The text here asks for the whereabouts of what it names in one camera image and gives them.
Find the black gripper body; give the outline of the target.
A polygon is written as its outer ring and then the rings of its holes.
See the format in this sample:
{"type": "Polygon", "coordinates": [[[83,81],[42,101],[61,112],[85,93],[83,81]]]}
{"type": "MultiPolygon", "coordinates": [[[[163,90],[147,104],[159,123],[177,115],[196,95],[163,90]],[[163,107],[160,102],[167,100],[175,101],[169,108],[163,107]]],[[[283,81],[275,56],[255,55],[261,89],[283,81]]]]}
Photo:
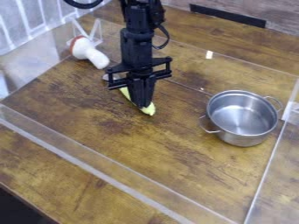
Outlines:
{"type": "Polygon", "coordinates": [[[171,57],[152,57],[155,34],[120,31],[121,62],[107,69],[108,88],[117,89],[135,81],[156,81],[171,77],[171,57]]]}

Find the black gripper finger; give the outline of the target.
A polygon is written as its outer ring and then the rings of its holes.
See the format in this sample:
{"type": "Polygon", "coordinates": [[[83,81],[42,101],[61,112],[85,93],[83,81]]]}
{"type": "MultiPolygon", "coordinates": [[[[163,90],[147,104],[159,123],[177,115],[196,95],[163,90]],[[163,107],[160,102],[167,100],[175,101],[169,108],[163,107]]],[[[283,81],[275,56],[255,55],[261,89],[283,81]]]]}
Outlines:
{"type": "Polygon", "coordinates": [[[143,89],[141,89],[141,80],[131,79],[127,84],[129,98],[132,103],[140,108],[143,106],[143,89]]]}
{"type": "Polygon", "coordinates": [[[143,93],[143,106],[147,108],[152,102],[155,92],[156,78],[149,76],[144,79],[144,93],[143,93]]]}

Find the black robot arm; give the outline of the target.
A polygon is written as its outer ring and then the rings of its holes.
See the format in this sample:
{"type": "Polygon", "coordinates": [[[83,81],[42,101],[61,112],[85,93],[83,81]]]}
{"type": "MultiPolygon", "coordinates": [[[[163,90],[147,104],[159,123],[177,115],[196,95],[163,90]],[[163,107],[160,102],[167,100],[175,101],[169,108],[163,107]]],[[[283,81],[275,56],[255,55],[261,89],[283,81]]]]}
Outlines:
{"type": "Polygon", "coordinates": [[[151,104],[155,83],[172,76],[171,57],[155,58],[152,49],[163,49],[169,40],[156,46],[152,44],[155,29],[165,37],[164,7],[160,0],[119,0],[125,28],[120,30],[121,62],[107,69],[108,88],[127,88],[132,103],[139,108],[151,104]]]}

